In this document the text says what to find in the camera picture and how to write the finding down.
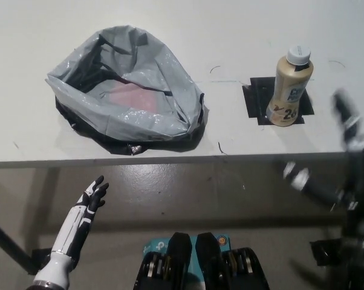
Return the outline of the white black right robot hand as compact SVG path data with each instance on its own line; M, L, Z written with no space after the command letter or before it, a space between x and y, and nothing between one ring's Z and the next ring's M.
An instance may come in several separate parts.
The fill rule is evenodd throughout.
M341 189L319 183L307 168L287 162L283 179L295 190L330 206L345 207L364 214L364 134L360 133L361 117L344 89L334 92L333 106L342 128L342 141L348 157L346 183Z

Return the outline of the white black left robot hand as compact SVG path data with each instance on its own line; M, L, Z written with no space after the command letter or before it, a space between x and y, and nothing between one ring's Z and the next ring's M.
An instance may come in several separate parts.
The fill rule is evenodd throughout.
M35 275L29 289L68 289L70 272L79 262L97 210L105 204L103 197L109 187L104 176L94 180L68 212L54 245L48 263Z

